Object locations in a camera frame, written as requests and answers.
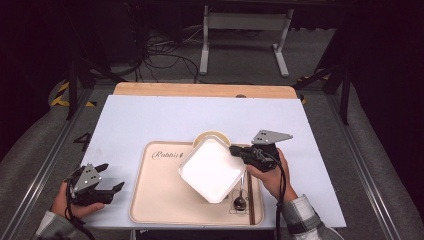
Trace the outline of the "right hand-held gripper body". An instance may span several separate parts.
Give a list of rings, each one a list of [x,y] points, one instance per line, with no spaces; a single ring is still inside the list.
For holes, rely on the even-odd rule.
[[[260,130],[251,141],[252,145],[242,149],[242,159],[261,172],[273,170],[281,163],[276,144],[292,138],[291,134]]]

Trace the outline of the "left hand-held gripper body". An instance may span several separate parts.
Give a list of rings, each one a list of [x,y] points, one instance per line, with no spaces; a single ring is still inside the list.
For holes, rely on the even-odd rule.
[[[98,202],[110,204],[114,194],[109,193],[109,190],[96,190],[96,186],[101,180],[100,173],[96,172],[91,163],[81,166],[72,173],[69,180],[70,201],[79,206],[88,206]]]

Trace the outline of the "white square plate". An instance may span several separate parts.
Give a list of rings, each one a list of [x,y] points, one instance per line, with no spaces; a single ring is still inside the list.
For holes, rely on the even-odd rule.
[[[220,203],[245,172],[245,164],[230,154],[215,136],[204,138],[179,167],[181,178],[209,203]]]

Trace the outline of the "cream bowl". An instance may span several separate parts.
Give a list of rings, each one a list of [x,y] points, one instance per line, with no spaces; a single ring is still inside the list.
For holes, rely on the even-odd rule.
[[[228,146],[231,145],[230,139],[226,135],[224,135],[223,133],[221,133],[219,131],[210,130],[210,131],[206,131],[206,132],[199,134],[195,138],[195,140],[193,141],[193,144],[192,144],[193,148],[195,148],[207,136],[215,136],[218,139],[220,139],[221,141],[223,141],[225,144],[227,144]]]

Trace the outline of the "beige tray with rabbit print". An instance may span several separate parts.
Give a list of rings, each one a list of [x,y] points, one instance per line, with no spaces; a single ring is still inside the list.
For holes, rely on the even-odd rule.
[[[240,180],[220,203],[209,203],[188,185],[179,167],[193,150],[190,142],[153,141],[145,147],[129,216],[141,224],[253,227],[264,220],[259,180],[244,177],[247,208],[236,211]]]

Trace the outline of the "metal spoon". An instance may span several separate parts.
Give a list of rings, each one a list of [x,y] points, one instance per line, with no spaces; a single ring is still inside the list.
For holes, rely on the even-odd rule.
[[[233,201],[233,207],[236,211],[244,211],[247,208],[246,200],[243,197],[243,190],[244,190],[244,177],[241,177],[240,185],[239,185],[239,195]]]

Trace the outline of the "person's right hand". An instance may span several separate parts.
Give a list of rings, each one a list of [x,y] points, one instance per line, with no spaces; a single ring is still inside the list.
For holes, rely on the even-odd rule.
[[[289,173],[287,160],[285,159],[284,154],[280,149],[278,149],[278,153],[281,160],[282,169],[284,170],[285,179],[282,179],[281,169],[279,167],[276,167],[274,170],[263,173],[260,170],[256,169],[254,166],[247,165],[246,170],[255,178],[260,179],[264,187],[277,200],[280,199],[280,195],[281,195],[280,185],[284,184],[286,187],[286,190],[283,197],[283,201],[289,202],[289,201],[297,199],[298,195],[290,183],[290,173]]]

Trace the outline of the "person's left hand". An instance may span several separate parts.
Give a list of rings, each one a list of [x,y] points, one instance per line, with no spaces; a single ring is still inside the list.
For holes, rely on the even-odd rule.
[[[64,218],[68,216],[68,212],[67,212],[68,207],[67,207],[67,198],[66,198],[67,191],[68,191],[67,184],[63,182],[59,188],[58,194],[56,195],[50,207],[51,212]],[[72,214],[76,216],[77,218],[84,218],[92,213],[95,213],[103,209],[104,207],[105,207],[104,203],[98,202],[88,206],[78,206],[78,205],[71,204],[69,209],[72,211]]]

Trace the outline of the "white table board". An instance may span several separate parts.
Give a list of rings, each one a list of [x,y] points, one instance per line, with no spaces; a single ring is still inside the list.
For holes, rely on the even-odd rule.
[[[297,99],[159,97],[111,95],[107,98],[83,161],[109,164],[101,187],[124,182],[111,205],[87,217],[88,226],[104,229],[271,229],[275,199],[261,186],[264,220],[253,227],[141,224],[129,210],[142,157],[153,141],[190,142],[206,131],[226,135],[233,144],[249,144],[261,129],[291,134],[279,143],[289,161],[291,182],[306,194],[331,227],[346,222],[309,121]]]

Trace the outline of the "yellow black hazard tape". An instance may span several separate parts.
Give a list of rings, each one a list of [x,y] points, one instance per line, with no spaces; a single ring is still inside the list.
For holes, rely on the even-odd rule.
[[[65,106],[69,107],[70,102],[68,100],[64,100],[63,96],[65,94],[65,91],[69,89],[69,82],[64,81],[62,85],[60,86],[57,94],[53,98],[52,102],[50,103],[51,106]]]
[[[313,76],[304,76],[304,77],[300,77],[299,79],[297,79],[296,81],[296,86],[300,85],[305,85],[305,82],[308,82],[309,84],[315,81],[321,81],[321,82],[326,82],[328,81],[329,77],[331,76],[330,74],[324,75],[324,76],[320,76],[320,77],[316,77],[315,75]],[[301,101],[302,105],[307,104],[307,99],[305,97],[304,94],[298,94],[298,99]]]

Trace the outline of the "black tripod stand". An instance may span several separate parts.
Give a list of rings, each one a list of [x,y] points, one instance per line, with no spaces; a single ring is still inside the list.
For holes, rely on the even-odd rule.
[[[332,65],[328,68],[319,70],[316,72],[316,77],[324,76],[330,74],[328,81],[322,86],[322,91],[327,95],[334,95],[338,88],[341,88],[341,100],[339,107],[339,114],[342,119],[342,122],[347,125],[348,124],[348,103],[349,103],[349,95],[350,95],[350,84],[351,84],[351,73],[350,66],[348,64],[337,64]],[[293,85],[295,90],[300,90],[305,85]]]
[[[91,69],[96,70],[100,74],[112,79],[116,83],[124,82],[124,79],[118,75],[102,68],[100,65],[85,59],[83,57],[73,57],[68,64],[68,77],[69,82],[69,110],[67,119],[71,120],[76,114],[80,104],[78,103],[78,81],[81,82],[84,88],[92,89],[95,85],[95,81]]]

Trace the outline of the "aluminium floor rail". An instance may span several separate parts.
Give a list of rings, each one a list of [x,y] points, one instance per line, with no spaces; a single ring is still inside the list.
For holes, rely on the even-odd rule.
[[[93,90],[79,90],[77,110],[52,107],[0,163],[0,240],[16,240],[56,165],[65,140]]]
[[[339,113],[339,104],[337,98],[332,95],[326,95],[328,105],[332,114],[336,118],[337,125],[339,126],[344,139],[353,156],[354,165],[361,183],[366,192],[367,198],[371,207],[377,217],[380,227],[385,235],[386,240],[401,240],[399,232],[390,216],[390,213],[385,205],[384,200],[380,194],[378,187],[375,184],[373,177],[366,165],[365,159],[359,149],[357,142],[348,125],[345,125]]]

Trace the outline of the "white metal stand frame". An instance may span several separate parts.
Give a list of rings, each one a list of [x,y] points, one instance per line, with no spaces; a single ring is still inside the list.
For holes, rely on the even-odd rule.
[[[278,43],[272,45],[272,50],[281,76],[287,78],[289,76],[289,71],[282,50],[293,13],[293,9],[288,9],[284,14],[222,13],[212,12],[209,6],[205,5],[203,13],[203,44],[199,73],[201,75],[206,75],[208,73],[210,29],[279,31],[280,40]]]

